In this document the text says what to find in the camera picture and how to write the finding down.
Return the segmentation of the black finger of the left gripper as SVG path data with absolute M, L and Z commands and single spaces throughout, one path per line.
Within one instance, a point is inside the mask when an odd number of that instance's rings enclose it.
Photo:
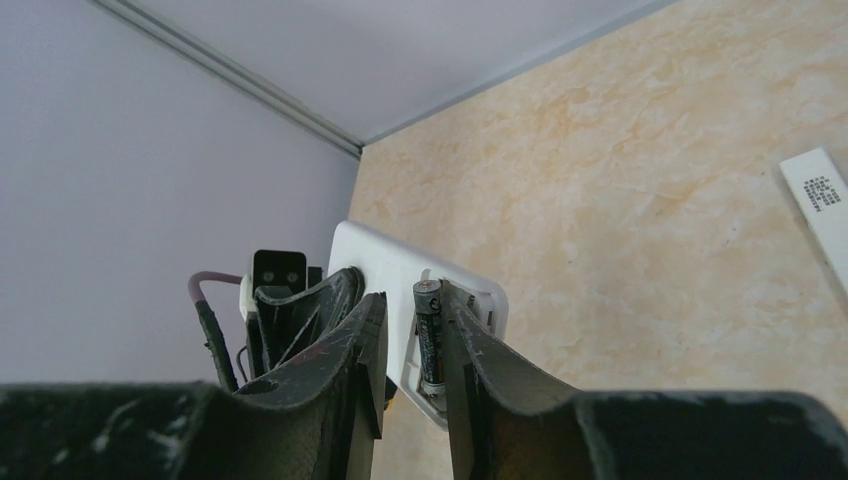
M 257 324 L 264 367 L 252 381 L 254 391 L 274 391 L 279 382 L 272 373 L 301 365 L 331 353 L 355 348 L 362 321 L 355 314 L 364 296 L 361 271 L 346 267 L 305 291 L 292 294 L 282 286 L 255 290 Z

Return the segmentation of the slim white remote control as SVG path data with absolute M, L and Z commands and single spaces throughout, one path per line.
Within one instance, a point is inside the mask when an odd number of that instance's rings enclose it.
M 827 264 L 847 293 L 847 186 L 817 148 L 779 163 L 780 172 Z

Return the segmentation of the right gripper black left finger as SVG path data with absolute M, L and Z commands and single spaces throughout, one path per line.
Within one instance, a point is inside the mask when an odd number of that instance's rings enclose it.
M 367 479 L 382 435 L 387 301 L 229 393 L 204 382 L 10 384 L 5 479 Z

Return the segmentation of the white grey remote control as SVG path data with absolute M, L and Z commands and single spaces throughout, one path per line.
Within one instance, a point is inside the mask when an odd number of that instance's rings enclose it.
M 420 391 L 420 346 L 412 287 L 422 280 L 445 279 L 474 297 L 472 311 L 496 338 L 503 340 L 508 298 L 495 281 L 427 253 L 367 225 L 346 220 L 335 229 L 329 272 L 355 267 L 367 293 L 387 299 L 388 353 L 386 376 L 438 428 L 448 427 L 443 405 Z

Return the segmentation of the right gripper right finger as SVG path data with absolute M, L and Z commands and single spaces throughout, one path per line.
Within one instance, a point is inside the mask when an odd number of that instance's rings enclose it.
M 457 479 L 843 479 L 847 432 L 792 391 L 580 390 L 441 299 Z

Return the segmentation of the dark AAA battery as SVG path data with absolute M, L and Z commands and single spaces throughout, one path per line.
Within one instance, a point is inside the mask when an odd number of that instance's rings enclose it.
M 420 350 L 420 389 L 435 398 L 444 394 L 442 361 L 442 283 L 421 280 L 412 287 L 416 331 Z

